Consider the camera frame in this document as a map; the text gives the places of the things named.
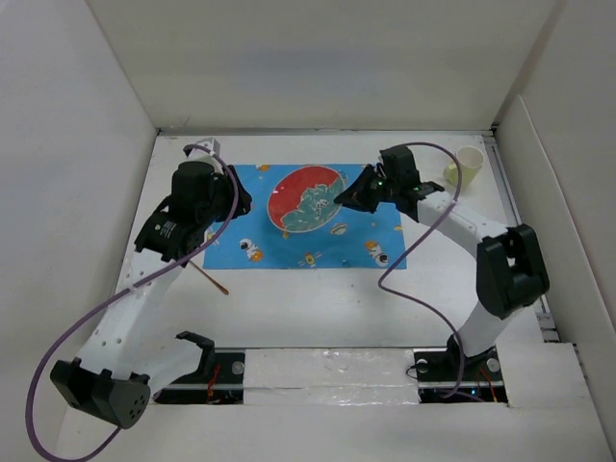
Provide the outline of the blue space-print cloth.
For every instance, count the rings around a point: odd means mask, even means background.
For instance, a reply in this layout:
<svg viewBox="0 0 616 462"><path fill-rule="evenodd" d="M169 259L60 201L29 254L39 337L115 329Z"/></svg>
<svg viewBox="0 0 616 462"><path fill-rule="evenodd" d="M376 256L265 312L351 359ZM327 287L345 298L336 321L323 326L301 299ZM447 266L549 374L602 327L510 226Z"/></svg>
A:
<svg viewBox="0 0 616 462"><path fill-rule="evenodd" d="M337 203L361 164L238 165L249 213L233 219L203 256L206 270L380 269L405 250L400 213L360 213Z"/></svg>

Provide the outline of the red and teal plate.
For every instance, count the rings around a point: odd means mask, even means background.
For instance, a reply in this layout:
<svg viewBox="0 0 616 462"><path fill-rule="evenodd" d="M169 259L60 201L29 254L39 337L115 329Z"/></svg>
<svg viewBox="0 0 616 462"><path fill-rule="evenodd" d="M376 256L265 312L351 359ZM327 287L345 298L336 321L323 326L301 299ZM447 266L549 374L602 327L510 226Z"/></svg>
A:
<svg viewBox="0 0 616 462"><path fill-rule="evenodd" d="M288 234L316 231L338 214L341 206L334 199L346 185L345 176L333 167L295 168L280 179L269 194L269 220Z"/></svg>

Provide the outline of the pale yellow mug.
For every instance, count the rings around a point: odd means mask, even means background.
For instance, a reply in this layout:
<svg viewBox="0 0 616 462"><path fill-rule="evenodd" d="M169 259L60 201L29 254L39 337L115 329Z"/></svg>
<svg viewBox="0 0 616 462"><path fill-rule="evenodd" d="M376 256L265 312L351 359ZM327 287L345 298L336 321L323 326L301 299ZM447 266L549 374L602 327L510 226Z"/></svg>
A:
<svg viewBox="0 0 616 462"><path fill-rule="evenodd" d="M483 152L473 146L461 147L455 154L457 162L449 164L443 171L445 180L452 186L458 186L458 173L461 173L461 188L466 189L476 178L485 162Z"/></svg>

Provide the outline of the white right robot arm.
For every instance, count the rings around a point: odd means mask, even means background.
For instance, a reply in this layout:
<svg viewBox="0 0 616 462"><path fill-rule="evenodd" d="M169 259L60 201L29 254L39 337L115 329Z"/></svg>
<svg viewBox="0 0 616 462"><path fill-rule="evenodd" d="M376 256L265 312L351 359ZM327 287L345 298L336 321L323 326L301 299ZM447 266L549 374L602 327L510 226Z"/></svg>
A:
<svg viewBox="0 0 616 462"><path fill-rule="evenodd" d="M445 367L458 379L468 378L479 358L517 313L532 305L551 286L539 240L526 224L507 226L490 220L433 181L423 181L412 143L383 149L375 165L364 167L341 192L336 203L373 213L391 203L402 214L438 231L475 259L477 304L463 325L449 337Z"/></svg>

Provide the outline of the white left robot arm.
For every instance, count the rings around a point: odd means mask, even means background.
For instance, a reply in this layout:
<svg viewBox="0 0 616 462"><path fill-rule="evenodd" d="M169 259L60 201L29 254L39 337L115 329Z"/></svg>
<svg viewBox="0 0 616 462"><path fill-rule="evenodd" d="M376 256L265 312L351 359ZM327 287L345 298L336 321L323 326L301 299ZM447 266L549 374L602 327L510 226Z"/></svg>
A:
<svg viewBox="0 0 616 462"><path fill-rule="evenodd" d="M135 240L125 286L72 361L50 373L67 403L122 429L135 425L150 398L175 380L204 381L216 368L215 343L184 330L147 350L144 335L168 289L200 252L215 222L247 214L251 196L234 167L187 161L171 179L171 193L145 221Z"/></svg>

